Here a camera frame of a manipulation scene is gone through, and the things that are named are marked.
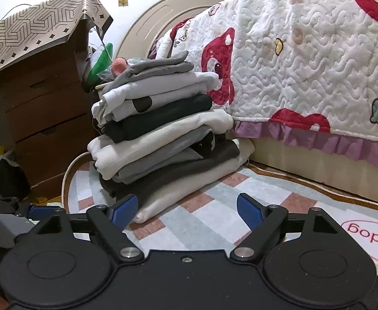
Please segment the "pink plush toy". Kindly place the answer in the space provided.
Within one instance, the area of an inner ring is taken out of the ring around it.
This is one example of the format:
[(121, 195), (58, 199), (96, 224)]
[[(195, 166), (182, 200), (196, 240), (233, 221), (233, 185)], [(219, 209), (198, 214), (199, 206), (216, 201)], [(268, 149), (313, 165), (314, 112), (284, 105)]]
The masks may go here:
[(114, 77), (118, 77), (120, 74), (122, 74), (127, 68), (129, 67), (129, 64), (127, 63), (127, 60), (124, 57), (116, 57), (112, 64), (110, 65), (110, 71), (111, 74)]

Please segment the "green white plastic bag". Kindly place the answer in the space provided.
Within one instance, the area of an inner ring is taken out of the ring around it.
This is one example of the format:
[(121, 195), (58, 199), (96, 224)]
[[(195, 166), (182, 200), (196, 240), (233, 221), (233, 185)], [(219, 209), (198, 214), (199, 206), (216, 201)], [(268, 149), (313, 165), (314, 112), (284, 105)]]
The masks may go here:
[(83, 82), (88, 87), (97, 86), (104, 80), (106, 70), (112, 63), (112, 43), (100, 45), (86, 59), (87, 65), (83, 74)]

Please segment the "white quilted bear bedspread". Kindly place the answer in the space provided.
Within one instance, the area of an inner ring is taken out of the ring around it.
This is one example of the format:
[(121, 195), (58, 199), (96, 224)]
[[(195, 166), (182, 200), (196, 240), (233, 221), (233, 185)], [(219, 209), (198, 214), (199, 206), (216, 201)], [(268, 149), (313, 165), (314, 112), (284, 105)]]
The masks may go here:
[(224, 0), (157, 42), (182, 51), (218, 75), (236, 136), (378, 167), (378, 0)]

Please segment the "checkered happy dog rug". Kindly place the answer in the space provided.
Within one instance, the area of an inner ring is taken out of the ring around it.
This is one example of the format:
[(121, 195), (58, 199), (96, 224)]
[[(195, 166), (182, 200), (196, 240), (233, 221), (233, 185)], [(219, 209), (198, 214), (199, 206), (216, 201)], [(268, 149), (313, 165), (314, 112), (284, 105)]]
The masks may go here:
[(250, 232), (237, 214), (236, 200), (245, 192), (264, 205), (278, 204), (292, 213), (322, 208), (362, 248), (378, 271), (378, 205), (348, 202), (348, 195), (287, 174), (245, 164), (236, 172), (184, 197), (125, 234), (144, 253), (151, 250), (231, 251)]

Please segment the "grey folded garment middle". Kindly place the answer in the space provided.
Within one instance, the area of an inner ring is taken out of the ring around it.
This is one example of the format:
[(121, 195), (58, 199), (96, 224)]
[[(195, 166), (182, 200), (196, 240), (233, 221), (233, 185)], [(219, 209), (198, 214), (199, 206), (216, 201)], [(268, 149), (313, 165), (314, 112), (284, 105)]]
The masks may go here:
[(153, 153), (125, 165), (112, 180), (131, 184), (162, 167), (208, 158), (214, 148), (224, 141), (225, 133), (215, 134), (209, 126), (202, 125)]

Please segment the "beige bed base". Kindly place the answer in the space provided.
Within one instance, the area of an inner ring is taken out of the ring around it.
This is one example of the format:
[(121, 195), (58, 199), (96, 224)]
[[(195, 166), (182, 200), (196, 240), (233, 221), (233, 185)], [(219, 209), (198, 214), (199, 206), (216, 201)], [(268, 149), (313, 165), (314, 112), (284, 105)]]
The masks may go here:
[(251, 159), (257, 163), (378, 203), (378, 167), (368, 162), (301, 146), (286, 146), (271, 138), (252, 142), (255, 152)]

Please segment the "dark wooden cabinet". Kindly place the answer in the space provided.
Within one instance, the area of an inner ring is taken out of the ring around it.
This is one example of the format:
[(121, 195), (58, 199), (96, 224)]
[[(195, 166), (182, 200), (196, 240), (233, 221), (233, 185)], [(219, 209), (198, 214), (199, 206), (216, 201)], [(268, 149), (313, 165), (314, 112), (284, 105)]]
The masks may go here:
[(24, 171), (31, 194), (60, 195), (64, 173), (95, 137), (81, 75), (89, 28), (0, 72), (0, 147)]

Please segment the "white folded garment top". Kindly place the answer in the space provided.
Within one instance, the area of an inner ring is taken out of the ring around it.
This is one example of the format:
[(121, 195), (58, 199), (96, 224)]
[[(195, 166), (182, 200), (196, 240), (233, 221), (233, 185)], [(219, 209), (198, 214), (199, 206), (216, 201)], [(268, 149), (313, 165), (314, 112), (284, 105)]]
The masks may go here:
[(219, 84), (214, 72), (186, 72), (153, 76), (114, 88), (93, 104), (92, 115), (99, 126), (119, 122), (181, 99), (205, 94)]

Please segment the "grey knit sweater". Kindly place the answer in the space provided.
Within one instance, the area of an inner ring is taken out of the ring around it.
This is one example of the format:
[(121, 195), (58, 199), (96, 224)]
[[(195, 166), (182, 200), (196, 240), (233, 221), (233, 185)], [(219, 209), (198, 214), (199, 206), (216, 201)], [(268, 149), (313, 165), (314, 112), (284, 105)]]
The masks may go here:
[(140, 81), (153, 76), (165, 76), (192, 71), (194, 64), (185, 60), (187, 56), (188, 51), (183, 51), (170, 58), (151, 59), (127, 67), (114, 81), (108, 83), (102, 89), (102, 94), (104, 95), (112, 89), (127, 83)]

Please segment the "cream folded ribbed garment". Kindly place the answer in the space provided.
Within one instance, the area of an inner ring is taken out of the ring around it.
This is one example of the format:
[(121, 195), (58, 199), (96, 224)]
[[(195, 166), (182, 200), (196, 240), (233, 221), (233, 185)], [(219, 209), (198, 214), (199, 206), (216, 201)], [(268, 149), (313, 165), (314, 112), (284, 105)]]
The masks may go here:
[(87, 150), (95, 161), (97, 171), (105, 180), (109, 180), (125, 165), (151, 154), (189, 131), (206, 125), (214, 133), (223, 134), (232, 129), (233, 123), (232, 116), (223, 109), (213, 109), (167, 123), (131, 141), (114, 143), (111, 138), (102, 135), (91, 140)]

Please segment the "patterned cloth on cabinet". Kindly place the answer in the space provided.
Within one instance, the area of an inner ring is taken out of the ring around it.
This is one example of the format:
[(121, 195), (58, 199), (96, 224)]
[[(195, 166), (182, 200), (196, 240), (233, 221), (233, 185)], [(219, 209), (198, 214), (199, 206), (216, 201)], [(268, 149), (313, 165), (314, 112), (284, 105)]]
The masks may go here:
[(0, 21), (0, 71), (66, 43), (81, 21), (103, 38), (112, 17), (99, 0), (48, 0)]

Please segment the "black folded garment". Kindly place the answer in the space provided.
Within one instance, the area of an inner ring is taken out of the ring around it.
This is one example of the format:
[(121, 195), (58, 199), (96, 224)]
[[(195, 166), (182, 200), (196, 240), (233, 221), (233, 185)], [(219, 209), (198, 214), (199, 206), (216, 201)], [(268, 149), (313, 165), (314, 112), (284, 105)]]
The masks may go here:
[(131, 115), (119, 122), (109, 122), (103, 126), (102, 132), (115, 143), (131, 141), (167, 123), (208, 111), (211, 108), (211, 97), (208, 94), (198, 94), (191, 98), (172, 102), (148, 113)]

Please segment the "off-white folded garment bottom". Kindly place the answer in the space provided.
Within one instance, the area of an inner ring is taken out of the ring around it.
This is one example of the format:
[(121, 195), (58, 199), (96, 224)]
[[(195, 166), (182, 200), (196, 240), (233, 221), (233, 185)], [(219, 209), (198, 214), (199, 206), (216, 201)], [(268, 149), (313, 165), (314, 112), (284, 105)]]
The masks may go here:
[(205, 172), (182, 177), (154, 191), (139, 208), (133, 222), (142, 224), (189, 194), (238, 170), (255, 151), (255, 147), (248, 138), (236, 138), (233, 144), (239, 149), (239, 155), (236, 158), (226, 160)]

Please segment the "beige curved headboard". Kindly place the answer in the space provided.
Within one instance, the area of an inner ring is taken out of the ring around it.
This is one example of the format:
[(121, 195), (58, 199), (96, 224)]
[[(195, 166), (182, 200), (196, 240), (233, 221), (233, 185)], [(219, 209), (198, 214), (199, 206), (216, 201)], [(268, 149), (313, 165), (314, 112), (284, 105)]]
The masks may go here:
[(223, 0), (161, 0), (146, 10), (120, 42), (120, 57), (147, 57), (155, 40), (178, 22), (196, 16)]

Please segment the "dark grey folded garment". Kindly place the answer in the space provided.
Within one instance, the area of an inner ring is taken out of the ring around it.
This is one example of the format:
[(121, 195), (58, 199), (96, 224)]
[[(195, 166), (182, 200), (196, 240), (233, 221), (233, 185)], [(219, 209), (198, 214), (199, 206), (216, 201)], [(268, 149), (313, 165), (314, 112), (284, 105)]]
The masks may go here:
[(107, 191), (112, 198), (116, 198), (117, 201), (127, 195), (135, 195), (139, 201), (139, 208), (141, 208), (152, 194), (166, 184), (170, 184), (187, 176), (206, 172), (232, 158), (238, 157), (239, 154), (237, 140), (227, 139), (215, 147), (209, 158), (167, 165), (131, 184), (116, 183), (114, 180), (107, 181), (102, 178), (101, 174), (99, 175), (99, 181), (102, 188)]

